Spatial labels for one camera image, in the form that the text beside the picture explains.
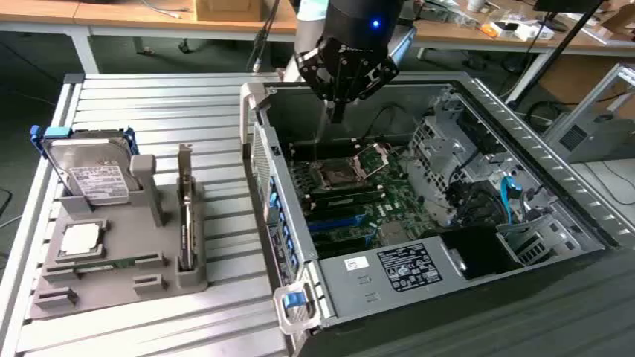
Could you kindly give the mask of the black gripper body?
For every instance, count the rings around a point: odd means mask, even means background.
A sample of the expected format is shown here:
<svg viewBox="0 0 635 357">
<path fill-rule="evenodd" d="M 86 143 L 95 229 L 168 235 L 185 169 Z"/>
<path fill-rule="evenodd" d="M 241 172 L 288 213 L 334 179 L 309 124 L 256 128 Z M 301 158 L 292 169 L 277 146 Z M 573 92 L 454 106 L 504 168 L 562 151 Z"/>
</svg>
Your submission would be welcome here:
<svg viewBox="0 0 635 357">
<path fill-rule="evenodd" d="M 388 43 L 392 39 L 400 15 L 396 0 L 342 0 L 329 1 L 322 34 L 317 49 L 326 70 L 333 78 L 361 60 L 373 63 L 392 60 Z"/>
</svg>

